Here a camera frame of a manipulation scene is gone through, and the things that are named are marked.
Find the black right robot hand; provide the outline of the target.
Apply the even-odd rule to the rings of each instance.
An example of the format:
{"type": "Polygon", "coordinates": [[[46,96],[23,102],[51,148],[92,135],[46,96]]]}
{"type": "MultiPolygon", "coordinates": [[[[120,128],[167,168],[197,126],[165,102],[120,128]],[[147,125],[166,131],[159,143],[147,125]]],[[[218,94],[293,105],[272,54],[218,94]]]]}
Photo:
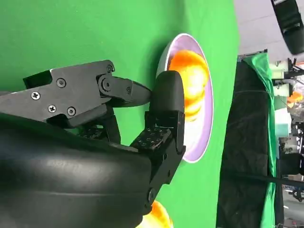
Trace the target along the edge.
{"type": "Polygon", "coordinates": [[[110,60],[54,68],[0,94],[3,228],[134,228],[185,154],[184,90],[113,76],[110,60]]]}

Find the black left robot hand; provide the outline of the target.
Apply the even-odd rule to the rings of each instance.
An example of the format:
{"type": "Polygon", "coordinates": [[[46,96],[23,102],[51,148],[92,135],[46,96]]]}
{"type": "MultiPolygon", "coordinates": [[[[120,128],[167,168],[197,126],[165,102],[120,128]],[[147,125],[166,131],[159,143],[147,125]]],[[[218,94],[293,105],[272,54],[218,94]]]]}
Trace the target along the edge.
{"type": "Polygon", "coordinates": [[[292,55],[304,52],[304,24],[295,0],[272,0],[280,32],[292,55]]]}

